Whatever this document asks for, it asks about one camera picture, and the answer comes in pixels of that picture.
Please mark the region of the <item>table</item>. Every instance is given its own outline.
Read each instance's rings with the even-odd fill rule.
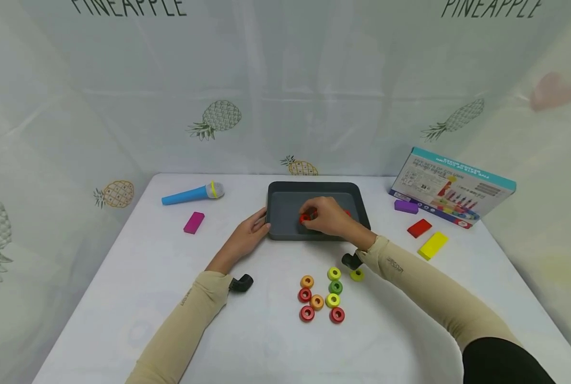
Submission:
[[[162,206],[165,195],[211,179],[224,184],[218,201]],[[450,239],[432,265],[479,296],[555,379],[571,383],[571,346],[543,310],[482,222],[465,230],[429,213],[393,209],[394,178],[285,175],[158,174],[153,177],[34,384],[123,383],[144,346],[183,298],[221,244],[243,219],[266,203],[273,181],[349,181],[359,186],[371,226],[414,252],[434,231]],[[193,213],[206,217],[197,234],[183,233]],[[414,239],[419,219],[434,227]],[[303,275],[313,293],[327,295],[329,267],[354,251],[347,243],[266,239],[232,271],[253,276],[245,294],[230,294],[197,348],[184,383],[459,383],[456,343],[407,296],[366,268],[346,274],[335,325],[326,308],[308,324],[298,318]]]

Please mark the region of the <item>microphone head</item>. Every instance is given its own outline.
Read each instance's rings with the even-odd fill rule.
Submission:
[[[223,184],[220,182],[211,181],[207,184],[206,189],[209,198],[220,198],[225,193]]]

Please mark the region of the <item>green ring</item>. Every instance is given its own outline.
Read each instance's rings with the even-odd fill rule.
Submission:
[[[327,287],[327,290],[329,290],[330,293],[340,295],[341,292],[343,291],[343,284],[341,282],[339,282],[339,280],[334,280]]]

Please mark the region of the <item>cardboard box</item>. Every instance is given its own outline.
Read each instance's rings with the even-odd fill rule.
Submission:
[[[515,181],[414,147],[390,195],[468,229],[515,191]]]

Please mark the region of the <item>blue toy microphone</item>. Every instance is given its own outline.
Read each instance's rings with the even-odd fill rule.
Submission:
[[[223,196],[223,185],[220,182],[211,181],[200,188],[184,191],[183,193],[162,198],[163,205],[172,205],[185,202],[199,201],[205,198],[220,198]]]

